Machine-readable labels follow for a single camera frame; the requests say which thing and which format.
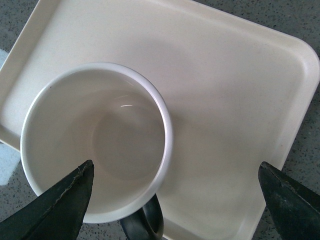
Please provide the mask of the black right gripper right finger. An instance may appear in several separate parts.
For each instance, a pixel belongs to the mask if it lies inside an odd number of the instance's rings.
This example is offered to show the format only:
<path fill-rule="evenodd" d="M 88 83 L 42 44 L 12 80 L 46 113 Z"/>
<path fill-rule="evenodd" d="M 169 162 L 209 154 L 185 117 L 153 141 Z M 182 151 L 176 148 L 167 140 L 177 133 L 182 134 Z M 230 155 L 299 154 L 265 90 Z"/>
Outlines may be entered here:
<path fill-rule="evenodd" d="M 320 238 L 320 196 L 268 162 L 258 180 L 276 231 L 283 240 Z"/>

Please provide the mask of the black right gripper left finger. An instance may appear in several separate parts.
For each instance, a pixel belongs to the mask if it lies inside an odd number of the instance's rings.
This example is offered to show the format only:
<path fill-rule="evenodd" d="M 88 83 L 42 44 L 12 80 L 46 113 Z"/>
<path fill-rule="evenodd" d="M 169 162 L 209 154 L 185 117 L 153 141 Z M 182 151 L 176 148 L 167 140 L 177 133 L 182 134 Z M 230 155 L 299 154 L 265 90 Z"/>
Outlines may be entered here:
<path fill-rule="evenodd" d="M 75 240 L 92 194 L 94 164 L 87 160 L 0 223 L 2 240 Z"/>

